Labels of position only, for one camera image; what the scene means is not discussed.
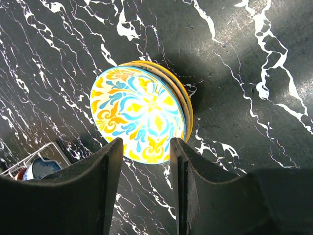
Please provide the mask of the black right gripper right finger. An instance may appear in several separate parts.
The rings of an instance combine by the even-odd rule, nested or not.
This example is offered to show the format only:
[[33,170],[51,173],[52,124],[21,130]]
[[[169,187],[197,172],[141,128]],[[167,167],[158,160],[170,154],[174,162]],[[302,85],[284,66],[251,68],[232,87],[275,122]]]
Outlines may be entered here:
[[313,171],[266,168],[237,176],[170,141],[179,235],[310,235]]

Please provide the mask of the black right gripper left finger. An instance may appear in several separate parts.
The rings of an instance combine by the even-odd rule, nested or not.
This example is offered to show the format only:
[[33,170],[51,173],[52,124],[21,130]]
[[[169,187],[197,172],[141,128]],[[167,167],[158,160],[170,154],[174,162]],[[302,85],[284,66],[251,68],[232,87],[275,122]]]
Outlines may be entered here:
[[107,235],[123,162],[116,138],[40,180],[0,179],[3,235]]

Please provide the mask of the white wire dish rack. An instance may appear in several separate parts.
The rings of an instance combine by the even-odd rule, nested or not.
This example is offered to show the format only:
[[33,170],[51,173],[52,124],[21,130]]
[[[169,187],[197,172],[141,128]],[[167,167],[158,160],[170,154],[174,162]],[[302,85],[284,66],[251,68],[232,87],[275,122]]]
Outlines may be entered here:
[[54,160],[59,164],[61,168],[65,168],[71,165],[71,162],[62,151],[60,146],[56,142],[49,142],[42,146],[40,149],[22,159],[21,161],[9,167],[7,170],[1,172],[0,175],[14,178],[20,170],[30,167],[37,158],[48,158],[50,160]]

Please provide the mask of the orange leaf pattern bowl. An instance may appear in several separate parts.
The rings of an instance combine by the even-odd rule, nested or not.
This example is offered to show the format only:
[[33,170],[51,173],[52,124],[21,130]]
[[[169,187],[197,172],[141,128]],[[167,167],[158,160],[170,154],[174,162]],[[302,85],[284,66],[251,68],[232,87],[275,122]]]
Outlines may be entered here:
[[189,115],[188,115],[188,108],[186,106],[186,103],[184,101],[184,97],[182,96],[179,88],[175,85],[175,83],[172,81],[171,78],[169,78],[166,74],[162,73],[161,71],[159,71],[158,69],[150,66],[150,65],[145,65],[145,64],[141,64],[141,63],[131,63],[131,62],[127,62],[124,64],[120,64],[121,66],[133,66],[133,67],[138,67],[141,68],[143,70],[146,70],[148,72],[151,72],[154,75],[157,75],[161,78],[164,78],[166,80],[166,82],[169,84],[170,88],[175,92],[175,94],[177,95],[180,104],[182,106],[183,109],[183,113],[184,113],[184,117],[185,117],[185,121],[186,121],[186,137],[188,134],[188,119],[189,119]]

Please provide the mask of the yellow sun pattern bowl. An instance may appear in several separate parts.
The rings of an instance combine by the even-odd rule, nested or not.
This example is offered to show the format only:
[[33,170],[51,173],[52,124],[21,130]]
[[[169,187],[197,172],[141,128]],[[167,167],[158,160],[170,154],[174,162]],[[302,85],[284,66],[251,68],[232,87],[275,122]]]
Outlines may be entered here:
[[154,63],[154,62],[150,62],[150,61],[143,61],[143,60],[135,60],[135,61],[131,61],[131,63],[141,63],[141,64],[145,64],[145,65],[150,65],[156,69],[158,69],[159,71],[161,71],[162,73],[166,74],[169,78],[172,79],[172,81],[175,83],[175,85],[179,88],[182,96],[184,97],[184,101],[186,103],[186,106],[188,108],[188,115],[189,115],[189,119],[188,119],[188,134],[186,137],[186,141],[189,140],[191,133],[192,133],[192,129],[193,129],[193,121],[194,121],[194,116],[193,116],[193,108],[192,108],[192,103],[191,103],[191,99],[186,91],[186,89],[184,88],[183,84],[180,82],[180,80],[168,69],[166,69],[165,67]]

